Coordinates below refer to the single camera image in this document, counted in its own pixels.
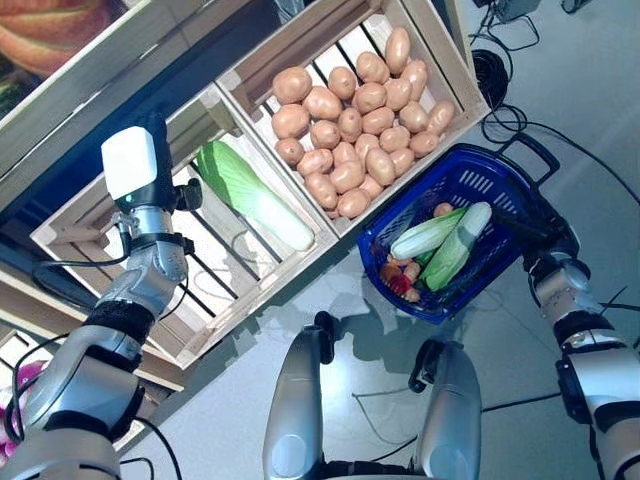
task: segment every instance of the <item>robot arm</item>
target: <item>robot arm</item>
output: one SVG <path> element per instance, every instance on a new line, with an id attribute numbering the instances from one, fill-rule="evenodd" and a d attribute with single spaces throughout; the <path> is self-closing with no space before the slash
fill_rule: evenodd
<path id="1" fill-rule="evenodd" d="M 198 208 L 199 184 L 174 188 L 166 125 L 157 115 L 102 146 L 107 189 L 130 235 L 130 258 L 81 328 L 38 378 L 23 408 L 25 441 L 0 479 L 120 478 L 112 442 L 144 390 L 133 371 L 151 327 L 186 278 L 190 241 L 173 232 L 175 208 Z"/>
<path id="2" fill-rule="evenodd" d="M 568 415 L 591 425 L 603 478 L 638 479 L 640 358 L 602 316 L 589 270 L 575 258 L 577 248 L 567 248 L 572 243 L 525 255 L 525 270 L 562 352 L 556 370 Z"/>

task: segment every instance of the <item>wooden slat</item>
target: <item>wooden slat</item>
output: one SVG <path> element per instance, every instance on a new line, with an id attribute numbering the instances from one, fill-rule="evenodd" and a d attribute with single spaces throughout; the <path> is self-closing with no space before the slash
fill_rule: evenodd
<path id="1" fill-rule="evenodd" d="M 475 77 L 476 70 L 471 54 L 471 44 L 469 40 L 469 30 L 467 28 L 467 18 L 460 0 L 444 0 L 444 7 L 448 17 L 448 25 L 451 29 L 451 37 L 458 47 L 471 75 Z"/>
<path id="2" fill-rule="evenodd" d="M 12 154 L 3 156 L 0 176 L 78 105 L 176 27 L 166 3 L 147 0 L 127 12 L 0 121 L 0 148 Z"/>
<path id="3" fill-rule="evenodd" d="M 373 13 L 380 2 L 323 0 L 288 22 L 232 68 L 242 90 L 255 108 L 266 99 L 274 72 L 294 65 L 307 65 L 354 25 Z"/>
<path id="4" fill-rule="evenodd" d="M 194 335 L 186 351 L 191 358 L 200 358 L 220 340 L 242 323 L 249 315 L 265 304 L 280 289 L 304 272 L 316 260 L 324 255 L 336 243 L 336 237 L 330 232 L 321 232 L 316 236 L 313 249 L 305 253 L 290 256 L 279 269 L 260 282 L 258 288 L 249 295 L 240 298 L 218 318 L 218 322 Z M 188 357 L 178 357 L 181 365 L 188 366 Z"/>
<path id="5" fill-rule="evenodd" d="M 322 19 L 335 14 L 336 5 L 331 2 L 318 2 L 314 17 Z M 277 109 L 271 96 L 270 81 L 279 71 L 281 65 L 305 65 L 307 71 L 313 76 L 318 76 L 316 66 L 326 76 L 331 70 L 331 59 L 335 59 L 338 50 L 334 47 L 336 38 L 334 31 L 323 34 L 319 27 L 313 26 L 311 18 L 305 17 L 303 12 L 292 22 L 285 25 L 280 31 L 265 41 L 256 50 L 240 60 L 232 69 L 220 77 L 220 90 L 229 103 L 230 109 L 236 110 L 242 119 L 242 126 L 251 130 L 260 140 L 265 149 L 269 151 L 268 158 L 273 160 L 281 169 L 283 175 L 290 178 L 290 183 L 296 185 L 302 194 L 314 205 L 316 211 L 322 216 L 331 228 L 339 235 L 344 236 L 349 231 L 367 221 L 371 215 L 389 201 L 401 188 L 410 182 L 416 175 L 424 171 L 446 149 L 455 143 L 455 140 L 469 130 L 486 113 L 488 107 L 480 94 L 473 76 L 462 60 L 459 52 L 447 34 L 433 5 L 428 0 L 385 0 L 381 10 L 369 11 L 365 17 L 358 16 L 358 10 L 353 10 L 349 17 L 340 20 L 341 25 L 351 27 L 344 31 L 339 43 L 346 59 L 340 59 L 336 64 L 355 63 L 358 55 L 366 50 L 383 52 L 386 40 L 393 27 L 403 26 L 409 32 L 411 38 L 411 57 L 422 58 L 429 66 L 429 83 L 425 89 L 420 103 L 426 110 L 430 110 L 436 100 L 448 99 L 457 107 L 457 114 L 441 137 L 437 149 L 420 159 L 409 172 L 397 179 L 393 185 L 385 189 L 384 193 L 372 202 L 367 211 L 357 219 L 350 221 L 339 218 L 329 220 L 322 208 L 310 196 L 304 188 L 303 179 L 297 172 L 292 171 L 275 152 L 274 145 L 277 141 L 271 127 L 271 119 L 267 110 L 259 103 L 268 100 L 270 108 Z M 310 32 L 302 32 L 307 27 Z M 305 49 L 304 38 L 313 38 L 315 44 Z M 276 66 L 271 63 L 259 63 L 259 58 L 269 58 L 270 54 L 278 55 Z"/>
<path id="6" fill-rule="evenodd" d="M 84 322 L 84 315 L 38 290 L 26 275 L 0 265 L 0 317 L 6 322 L 43 338 L 70 332 Z M 188 378 L 174 363 L 148 346 L 137 373 L 173 390 L 182 390 Z"/>
<path id="7" fill-rule="evenodd" d="M 158 2 L 158 4 L 168 1 L 169 0 L 162 0 L 162 2 Z M 109 82 L 103 81 L 100 84 L 100 89 L 92 89 L 90 92 L 91 95 L 98 92 L 98 90 L 100 90 L 100 93 L 93 96 L 86 105 L 83 105 L 81 109 L 74 112 L 71 116 L 68 116 L 70 112 L 65 113 L 62 118 L 51 115 L 51 111 L 58 111 L 57 108 L 62 100 L 60 95 L 56 95 L 47 90 L 46 98 L 51 102 L 55 102 L 56 105 L 35 103 L 35 106 L 32 107 L 30 113 L 24 114 L 25 118 L 30 119 L 31 121 L 33 121 L 33 118 L 37 115 L 43 118 L 56 118 L 56 121 L 51 123 L 48 129 L 46 129 L 46 134 L 48 136 L 46 138 L 43 137 L 42 141 L 37 146 L 36 143 L 25 140 L 25 138 L 32 138 L 34 136 L 29 125 L 21 124 L 20 129 L 16 130 L 16 134 L 9 136 L 6 139 L 3 139 L 2 137 L 4 128 L 0 129 L 0 146 L 7 147 L 5 151 L 16 152 L 13 157 L 5 157 L 12 158 L 12 160 L 7 160 L 5 164 L 0 164 L 0 210 L 6 208 L 11 201 L 22 193 L 25 185 L 30 185 L 37 177 L 44 173 L 47 168 L 53 165 L 58 158 L 73 147 L 79 139 L 87 135 L 106 116 L 129 99 L 133 93 L 147 84 L 160 71 L 193 46 L 196 39 L 202 38 L 206 33 L 215 29 L 233 12 L 237 11 L 248 1 L 250 0 L 217 0 L 210 2 L 202 10 L 198 11 L 199 15 L 205 15 L 209 21 L 202 23 L 197 20 L 197 16 L 193 18 L 187 17 L 189 21 L 197 22 L 197 26 L 188 29 L 188 31 L 185 29 L 189 27 L 189 23 L 179 25 L 180 28 L 174 28 L 176 27 L 177 22 L 173 20 L 170 13 L 170 18 L 165 18 L 168 12 L 166 8 L 158 10 L 156 8 L 149 7 L 152 8 L 153 11 L 158 10 L 164 15 L 162 16 L 158 13 L 161 17 L 158 19 L 159 25 L 156 27 L 156 25 L 153 24 L 153 29 L 158 28 L 159 31 L 162 31 L 162 25 L 167 21 L 169 22 L 169 26 L 167 27 L 168 33 L 166 36 L 163 37 L 164 34 L 154 36 L 154 41 L 149 45 L 149 47 L 155 46 L 155 48 L 142 56 L 139 61 L 133 62 L 131 66 L 122 71 L 121 75 L 116 78 L 110 78 Z M 148 27 L 145 29 L 143 26 L 137 26 L 138 29 L 142 28 L 142 30 L 138 32 L 137 30 L 134 30 L 134 28 L 136 28 L 136 25 L 127 24 L 126 30 L 129 36 L 122 36 L 124 37 L 124 40 L 130 41 L 132 44 L 136 44 L 138 41 L 138 35 L 143 35 L 143 32 L 148 30 Z M 106 38 L 108 33 L 113 33 L 113 31 L 109 29 L 104 34 L 100 35 L 98 39 Z M 85 48 L 87 54 L 82 58 L 86 57 L 87 59 L 90 59 L 87 60 L 87 62 L 92 65 L 95 74 L 98 75 L 102 74 L 105 69 L 108 69 L 107 66 L 109 66 L 110 63 L 108 58 L 102 58 L 100 55 L 94 56 L 92 51 L 93 49 L 104 48 L 108 50 L 109 55 L 117 56 L 121 55 L 123 51 L 128 52 L 129 47 L 130 46 L 123 43 L 116 48 L 115 45 L 109 43 L 107 48 L 96 40 Z M 95 64 L 96 59 L 100 58 L 102 58 L 103 61 Z M 84 72 L 88 68 L 89 67 L 87 65 L 83 64 L 82 71 Z M 74 90 L 69 88 L 69 82 L 70 80 L 67 79 L 63 87 L 67 90 Z M 57 127 L 55 131 L 49 134 L 56 125 Z M 6 128 L 13 131 L 14 123 L 6 124 Z"/>
<path id="8" fill-rule="evenodd" d="M 200 178 L 191 168 L 187 169 L 187 173 L 191 177 Z M 273 257 L 206 184 L 202 185 L 202 208 L 197 212 L 209 225 L 216 226 L 217 234 L 259 277 L 266 275 L 277 265 Z"/>
<path id="9" fill-rule="evenodd" d="M 404 9 L 398 9 L 397 14 L 409 20 L 422 37 L 426 40 L 429 50 L 433 54 L 438 67 L 451 88 L 455 91 L 457 99 L 465 110 L 472 110 L 477 120 L 488 113 L 488 107 L 478 89 L 476 80 L 467 68 L 460 52 L 447 33 L 433 5 L 429 1 L 403 0 L 398 2 Z M 390 8 L 387 12 L 392 21 L 396 9 Z"/>

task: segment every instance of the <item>potato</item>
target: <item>potato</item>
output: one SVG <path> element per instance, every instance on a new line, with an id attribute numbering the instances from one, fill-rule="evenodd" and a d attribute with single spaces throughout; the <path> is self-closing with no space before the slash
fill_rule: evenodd
<path id="1" fill-rule="evenodd" d="M 340 142 L 336 148 L 333 149 L 333 166 L 339 167 L 346 162 L 360 162 L 360 158 L 356 153 L 356 149 L 353 145 L 347 142 Z"/>
<path id="2" fill-rule="evenodd" d="M 411 262 L 409 265 L 404 267 L 404 276 L 411 280 L 411 283 L 416 283 L 418 279 L 418 275 L 420 275 L 420 264 L 417 262 Z"/>
<path id="3" fill-rule="evenodd" d="M 387 128 L 380 134 L 380 148 L 387 153 L 391 153 L 408 147 L 409 140 L 411 140 L 411 134 L 406 128 L 402 126 Z"/>
<path id="4" fill-rule="evenodd" d="M 360 161 L 343 163 L 329 174 L 329 179 L 338 193 L 344 193 L 364 181 L 364 166 Z"/>
<path id="5" fill-rule="evenodd" d="M 283 138 L 299 138 L 309 128 L 309 112 L 301 105 L 283 105 L 271 117 L 271 126 L 280 140 Z"/>
<path id="6" fill-rule="evenodd" d="M 381 148 L 372 148 L 365 159 L 367 172 L 380 185 L 391 185 L 396 179 L 395 167 L 389 154 Z"/>
<path id="7" fill-rule="evenodd" d="M 362 133 L 362 116 L 355 108 L 347 108 L 338 118 L 340 135 L 345 142 L 355 142 Z"/>
<path id="8" fill-rule="evenodd" d="M 329 120 L 319 120 L 311 125 L 311 143 L 316 148 L 335 148 L 340 143 L 340 129 Z"/>
<path id="9" fill-rule="evenodd" d="M 337 120 L 342 111 L 342 102 L 326 87 L 313 87 L 302 102 L 313 118 Z"/>
<path id="10" fill-rule="evenodd" d="M 327 214 L 327 217 L 329 217 L 332 220 L 335 220 L 336 218 L 340 218 L 337 205 L 336 205 L 336 208 L 325 209 L 325 213 Z"/>
<path id="11" fill-rule="evenodd" d="M 429 115 L 418 102 L 411 100 L 398 114 L 400 125 L 404 125 L 411 133 L 418 133 L 427 129 Z"/>
<path id="12" fill-rule="evenodd" d="M 384 190 L 383 186 L 376 182 L 369 174 L 364 176 L 364 182 L 362 182 L 358 188 L 365 190 L 371 197 L 371 200 L 374 200 Z"/>
<path id="13" fill-rule="evenodd" d="M 355 218 L 371 203 L 369 194 L 361 188 L 349 190 L 338 200 L 338 213 L 347 218 Z"/>
<path id="14" fill-rule="evenodd" d="M 283 70 L 273 79 L 273 94 L 280 105 L 300 102 L 311 91 L 311 77 L 302 67 Z"/>
<path id="15" fill-rule="evenodd" d="M 393 75 L 401 74 L 404 67 L 406 67 L 410 48 L 411 41 L 407 31 L 402 27 L 394 28 L 387 39 L 387 45 L 384 50 L 389 71 Z"/>
<path id="16" fill-rule="evenodd" d="M 412 166 L 416 159 L 415 153 L 410 148 L 401 148 L 389 154 L 396 172 L 396 178 L 404 175 Z"/>
<path id="17" fill-rule="evenodd" d="M 447 202 L 442 202 L 436 205 L 436 208 L 433 210 L 434 217 L 442 217 L 448 213 L 453 212 L 453 205 Z"/>
<path id="18" fill-rule="evenodd" d="M 384 84 L 387 91 L 387 107 L 394 112 L 401 110 L 411 99 L 411 83 L 406 78 L 392 78 Z"/>
<path id="19" fill-rule="evenodd" d="M 379 56 L 362 52 L 356 60 L 356 73 L 364 83 L 384 83 L 389 80 L 389 67 Z"/>
<path id="20" fill-rule="evenodd" d="M 356 76 L 346 67 L 336 67 L 329 74 L 328 87 L 340 100 L 351 100 L 358 82 Z"/>
<path id="21" fill-rule="evenodd" d="M 304 179 L 304 184 L 322 208 L 336 208 L 338 194 L 328 175 L 314 172 Z"/>
<path id="22" fill-rule="evenodd" d="M 296 170 L 303 177 L 311 175 L 314 172 L 327 173 L 333 166 L 333 155 L 331 150 L 321 148 L 320 150 L 311 150 L 302 157 L 302 160 L 296 165 Z"/>
<path id="23" fill-rule="evenodd" d="M 418 303 L 420 301 L 420 292 L 412 287 L 404 292 L 402 298 L 404 298 L 409 303 Z"/>
<path id="24" fill-rule="evenodd" d="M 422 60 L 412 60 L 402 71 L 400 78 L 409 80 L 411 83 L 411 100 L 418 101 L 422 96 L 424 87 L 427 85 L 427 64 Z"/>
<path id="25" fill-rule="evenodd" d="M 363 133 L 358 137 L 358 140 L 356 140 L 356 153 L 363 165 L 367 158 L 367 153 L 369 153 L 369 150 L 372 148 L 380 148 L 380 141 L 375 135 Z"/>
<path id="26" fill-rule="evenodd" d="M 362 131 L 372 135 L 380 135 L 393 125 L 395 118 L 393 110 L 388 107 L 380 107 L 362 117 Z"/>
<path id="27" fill-rule="evenodd" d="M 304 147 L 295 138 L 283 138 L 276 143 L 276 152 L 291 167 L 295 167 L 304 156 Z"/>
<path id="28" fill-rule="evenodd" d="M 385 103 L 387 103 L 387 90 L 379 83 L 365 83 L 356 90 L 352 102 L 362 115 L 384 107 Z"/>
<path id="29" fill-rule="evenodd" d="M 424 157 L 427 153 L 433 152 L 437 146 L 438 136 L 430 132 L 420 132 L 409 142 L 409 148 L 413 150 L 416 157 Z"/>
<path id="30" fill-rule="evenodd" d="M 436 102 L 429 112 L 429 121 L 427 122 L 427 132 L 440 135 L 451 123 L 456 107 L 449 100 L 440 100 Z"/>

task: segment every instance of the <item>blue plastic basket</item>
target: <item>blue plastic basket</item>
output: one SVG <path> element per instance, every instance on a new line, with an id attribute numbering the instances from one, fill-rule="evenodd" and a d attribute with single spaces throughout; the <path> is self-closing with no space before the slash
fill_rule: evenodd
<path id="1" fill-rule="evenodd" d="M 515 141 L 531 148 L 549 171 L 534 181 L 503 152 Z M 497 152 L 458 144 L 449 149 L 428 171 L 416 178 L 380 212 L 358 238 L 365 271 L 375 287 L 396 307 L 417 318 L 439 324 L 464 307 L 495 280 L 521 254 L 521 237 L 493 220 L 484 229 L 468 262 L 451 283 L 438 292 L 420 291 L 420 301 L 409 303 L 386 287 L 378 272 L 387 262 L 391 244 L 408 228 L 433 217 L 441 202 L 456 208 L 488 202 L 492 208 L 517 216 L 526 223 L 541 216 L 543 200 L 538 187 L 559 168 L 551 153 L 525 134 L 517 134 Z"/>

